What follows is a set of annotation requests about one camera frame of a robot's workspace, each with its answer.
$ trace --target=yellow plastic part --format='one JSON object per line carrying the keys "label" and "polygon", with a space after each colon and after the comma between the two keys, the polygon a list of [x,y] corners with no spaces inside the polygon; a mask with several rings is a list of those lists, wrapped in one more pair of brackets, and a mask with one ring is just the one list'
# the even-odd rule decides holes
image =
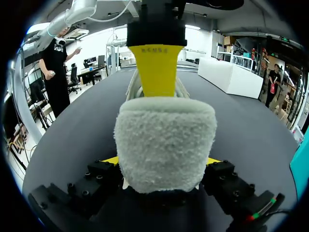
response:
{"label": "yellow plastic part", "polygon": [[[110,159],[102,160],[101,162],[109,162],[109,163],[113,163],[114,165],[117,165],[118,161],[119,161],[119,158],[118,158],[118,156],[116,156],[116,157],[113,157],[113,158],[110,158]],[[221,161],[216,160],[216,159],[212,159],[212,158],[208,158],[206,165],[214,163],[214,162],[221,162]]]}
{"label": "yellow plastic part", "polygon": [[132,46],[145,97],[173,97],[177,57],[183,46],[147,44]]}
{"label": "yellow plastic part", "polygon": [[110,158],[110,159],[102,160],[101,162],[113,163],[114,166],[116,166],[118,164],[118,161],[119,161],[118,156],[115,156],[115,157]]}

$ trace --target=teal panel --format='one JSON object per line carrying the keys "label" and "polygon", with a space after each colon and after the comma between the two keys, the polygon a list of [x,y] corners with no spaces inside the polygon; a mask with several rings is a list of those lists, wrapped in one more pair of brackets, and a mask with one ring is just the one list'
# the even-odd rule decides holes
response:
{"label": "teal panel", "polygon": [[297,199],[300,200],[309,179],[309,130],[305,134],[303,143],[296,151],[290,167],[296,185]]}

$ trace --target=white fuzzy sponge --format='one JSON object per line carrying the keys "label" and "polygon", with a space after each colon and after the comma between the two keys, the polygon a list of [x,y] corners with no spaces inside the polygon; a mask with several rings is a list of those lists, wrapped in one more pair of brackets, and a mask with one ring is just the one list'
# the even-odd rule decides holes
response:
{"label": "white fuzzy sponge", "polygon": [[123,176],[139,193],[191,191],[203,178],[216,127],[214,109],[200,101],[125,102],[114,131]]}

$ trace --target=black round table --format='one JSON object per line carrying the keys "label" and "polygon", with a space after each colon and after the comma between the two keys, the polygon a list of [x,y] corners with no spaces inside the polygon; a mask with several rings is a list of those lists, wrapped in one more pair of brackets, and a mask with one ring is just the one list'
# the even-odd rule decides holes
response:
{"label": "black round table", "polygon": [[[84,175],[87,164],[117,155],[113,139],[115,120],[126,99],[133,69],[122,69],[97,83],[75,100],[39,142],[26,171],[23,194],[39,185],[56,184],[66,191],[67,183]],[[285,195],[281,208],[296,202],[294,180],[289,164],[297,143],[261,102],[228,95],[189,70],[177,71],[190,98],[210,104],[216,111],[218,128],[210,157],[229,160],[248,183],[255,183],[256,194],[270,190]],[[206,197],[210,231],[225,231],[232,221],[213,197]],[[272,231],[284,215],[268,222]]]}

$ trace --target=person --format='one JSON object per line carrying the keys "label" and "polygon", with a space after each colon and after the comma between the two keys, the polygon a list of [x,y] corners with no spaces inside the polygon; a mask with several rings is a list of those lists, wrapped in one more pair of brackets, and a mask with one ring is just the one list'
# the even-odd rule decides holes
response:
{"label": "person", "polygon": [[288,85],[288,84],[287,84],[286,80],[284,79],[282,85],[279,86],[279,88],[280,88],[280,93],[279,93],[279,96],[278,96],[277,101],[271,104],[271,110],[272,110],[272,111],[275,111],[275,110],[276,110],[277,105],[279,106],[278,112],[276,113],[277,115],[281,112],[281,109],[282,109],[282,105],[283,105],[283,103],[284,103],[285,96],[286,96],[286,94],[287,94],[287,92],[288,92],[288,86],[287,86],[287,85]]}
{"label": "person", "polygon": [[[275,64],[275,70],[271,70],[269,73],[269,81],[268,81],[268,90],[267,90],[267,99],[266,99],[266,103],[265,106],[267,108],[269,108],[269,104],[271,103],[271,101],[274,99],[276,93],[277,93],[277,89],[278,86],[281,83],[281,78],[280,78],[280,74],[279,74],[279,65]],[[275,84],[275,93],[271,93],[270,89],[271,89],[271,84]]]}
{"label": "person", "polygon": [[57,118],[70,104],[68,82],[65,69],[63,68],[64,62],[71,59],[74,55],[79,54],[81,51],[80,48],[77,48],[72,54],[67,55],[64,40],[60,38],[63,37],[69,29],[69,27],[63,29],[56,36],[57,38],[54,38],[49,46],[44,51],[40,52],[41,58],[39,65],[44,74],[45,88],[55,118]]}

